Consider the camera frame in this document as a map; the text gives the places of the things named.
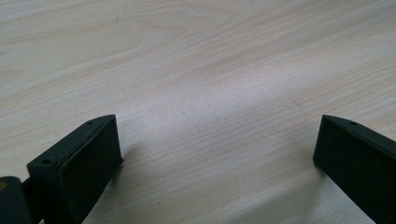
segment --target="wooden table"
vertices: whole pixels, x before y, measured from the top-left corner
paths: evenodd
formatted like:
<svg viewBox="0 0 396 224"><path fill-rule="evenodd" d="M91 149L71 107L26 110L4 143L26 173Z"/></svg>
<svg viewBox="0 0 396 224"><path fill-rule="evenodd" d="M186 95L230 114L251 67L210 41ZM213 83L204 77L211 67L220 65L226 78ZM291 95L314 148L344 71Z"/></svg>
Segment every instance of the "wooden table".
<svg viewBox="0 0 396 224"><path fill-rule="evenodd" d="M0 175L116 114L84 223L373 223L317 169L321 115L396 139L395 1L2 1Z"/></svg>

